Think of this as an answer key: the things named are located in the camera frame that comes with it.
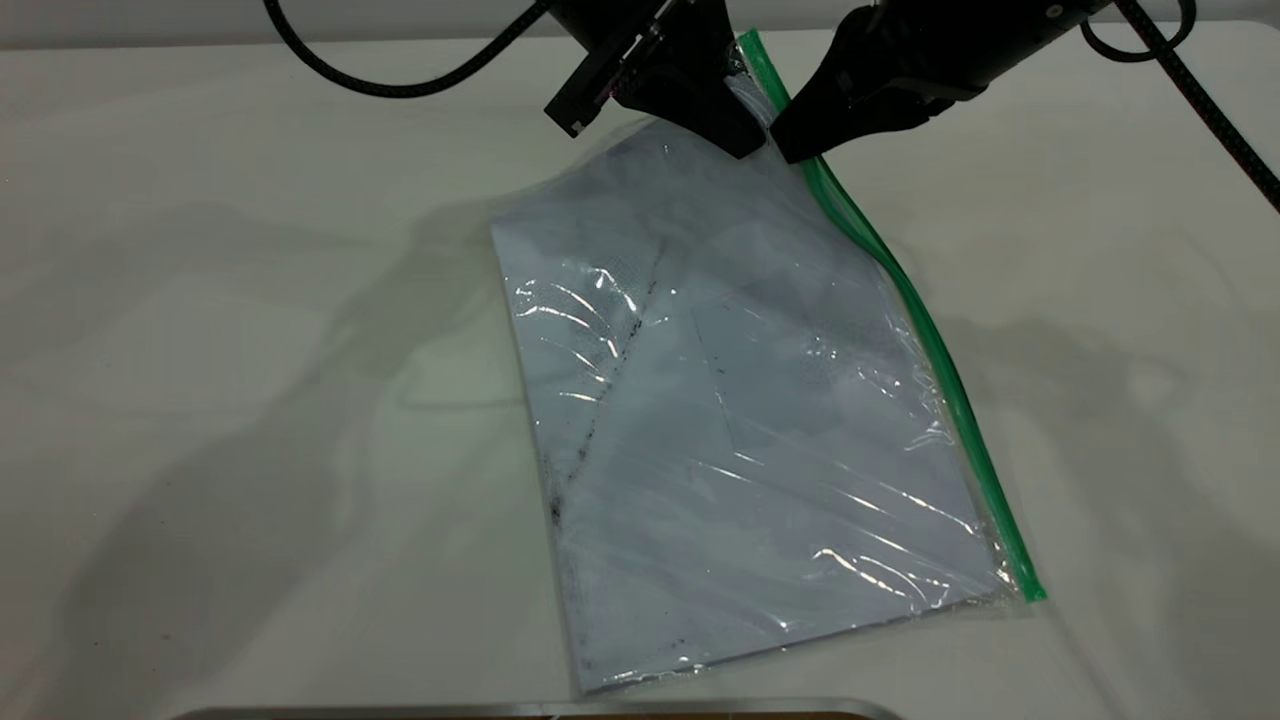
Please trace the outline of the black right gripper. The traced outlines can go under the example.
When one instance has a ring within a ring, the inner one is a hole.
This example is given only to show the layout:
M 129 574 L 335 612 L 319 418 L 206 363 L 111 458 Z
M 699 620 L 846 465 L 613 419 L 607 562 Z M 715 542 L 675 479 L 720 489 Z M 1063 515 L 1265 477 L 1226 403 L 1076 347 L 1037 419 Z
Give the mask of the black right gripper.
M 771 137 L 790 164 L 915 129 L 1107 6 L 1107 1 L 882 1 L 837 26 Z

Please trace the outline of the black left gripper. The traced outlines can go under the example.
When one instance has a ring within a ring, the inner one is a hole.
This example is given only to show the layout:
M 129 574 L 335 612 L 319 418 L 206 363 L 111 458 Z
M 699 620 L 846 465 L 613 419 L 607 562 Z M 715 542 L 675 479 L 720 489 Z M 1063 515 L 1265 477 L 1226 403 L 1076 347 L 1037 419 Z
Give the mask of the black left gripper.
M 680 126 L 744 159 L 765 145 L 735 95 L 735 36 L 723 1 L 552 1 L 586 56 L 545 108 L 576 137 L 609 100 Z

